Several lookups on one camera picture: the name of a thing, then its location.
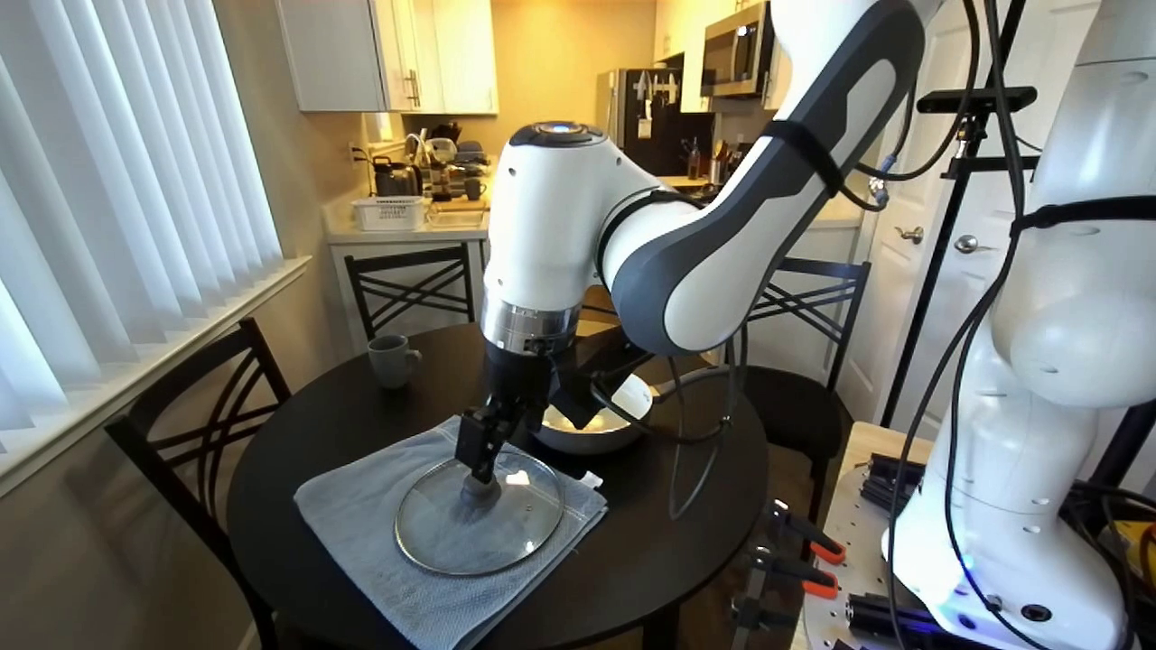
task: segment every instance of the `window blinds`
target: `window blinds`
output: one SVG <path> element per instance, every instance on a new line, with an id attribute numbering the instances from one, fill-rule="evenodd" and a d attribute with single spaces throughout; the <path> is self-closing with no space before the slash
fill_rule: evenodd
<path id="1" fill-rule="evenodd" d="M 211 0 L 0 4 L 0 473 L 275 270 Z"/>

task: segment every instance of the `gray cloth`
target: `gray cloth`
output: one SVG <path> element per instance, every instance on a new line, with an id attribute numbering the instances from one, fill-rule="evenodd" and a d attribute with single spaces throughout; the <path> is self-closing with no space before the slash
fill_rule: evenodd
<path id="1" fill-rule="evenodd" d="M 564 519 L 523 564 L 485 578 L 440 578 L 409 564 L 392 512 L 410 479 L 452 458 L 460 419 L 295 487 L 295 509 L 346 578 L 414 647 L 480 644 L 602 519 L 606 497 L 558 477 Z"/>

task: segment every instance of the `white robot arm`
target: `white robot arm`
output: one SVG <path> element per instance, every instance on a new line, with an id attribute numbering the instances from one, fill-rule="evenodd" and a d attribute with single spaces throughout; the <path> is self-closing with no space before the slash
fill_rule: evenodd
<path id="1" fill-rule="evenodd" d="M 463 419 L 454 453 L 475 479 L 491 479 L 506 437 L 537 426 L 550 366 L 570 349 L 596 273 L 631 347 L 720 347 L 910 92 L 924 46 L 910 0 L 771 9 L 793 92 L 699 208 L 590 128 L 534 123 L 510 137 L 485 270 L 488 406 Z"/>
<path id="2" fill-rule="evenodd" d="M 498 446 L 541 422 L 550 366 L 570 347 L 596 273 L 621 332 L 647 353 L 724 345 L 910 92 L 920 18 L 934 9 L 776 0 L 793 82 L 706 205 L 680 201 L 596 131 L 521 131 L 493 169 L 485 273 L 491 387 L 485 411 L 463 419 L 460 462 L 491 479 Z M 938 432 L 897 529 L 901 584 L 941 630 L 977 644 L 1124 644 L 1119 589 L 1065 532 L 1057 507 L 1094 437 L 1094 408 L 1156 399 L 1152 26 L 1156 4 L 1101 0 L 1039 162 L 1039 201 L 1057 215 L 1089 201 L 1107 222 L 1023 231 L 1003 293 L 965 359 L 958 426 Z"/>
<path id="3" fill-rule="evenodd" d="M 1094 411 L 1156 393 L 1152 26 L 1156 4 L 1101 0 L 1039 156 L 1039 215 L 1016 224 L 958 411 L 897 529 L 900 583 L 953 636 L 1128 644 L 1119 584 L 1057 507 L 1094 446 Z"/>

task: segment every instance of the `round table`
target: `round table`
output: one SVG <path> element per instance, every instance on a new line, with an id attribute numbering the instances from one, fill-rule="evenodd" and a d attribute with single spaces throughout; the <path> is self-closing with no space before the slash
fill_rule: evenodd
<path id="1" fill-rule="evenodd" d="M 283 406 L 236 471 L 228 535 L 240 576 L 283 623 L 334 647 L 409 644 L 331 564 L 295 512 L 292 493 L 325 471 L 470 411 L 485 399 L 485 341 L 473 324 L 421 332 L 410 347 L 421 349 L 421 366 L 404 389 L 379 389 L 369 361 L 350 359 Z M 699 426 L 721 406 L 724 379 L 692 384 L 686 408 L 674 399 L 658 402 L 652 432 L 598 458 L 517 440 L 570 477 L 598 473 L 611 512 L 510 612 L 485 647 L 568 647 L 640 623 L 647 623 L 647 647 L 671 644 L 674 607 L 724 566 L 762 507 L 765 446 L 755 411 L 738 402 L 698 502 L 680 519 L 667 517 L 674 440 L 663 431 L 680 411 Z M 711 446 L 680 447 L 674 477 L 686 496 Z"/>

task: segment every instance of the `bottle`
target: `bottle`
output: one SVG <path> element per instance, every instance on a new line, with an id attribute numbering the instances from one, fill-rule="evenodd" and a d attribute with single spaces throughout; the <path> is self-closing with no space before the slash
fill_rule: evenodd
<path id="1" fill-rule="evenodd" d="M 711 183 L 720 187 L 724 182 L 724 158 L 729 158 L 729 146 L 720 142 L 716 156 L 711 156 Z"/>
<path id="2" fill-rule="evenodd" d="M 698 137 L 690 142 L 690 153 L 686 153 L 686 176 L 699 176 L 699 153 L 698 153 Z"/>

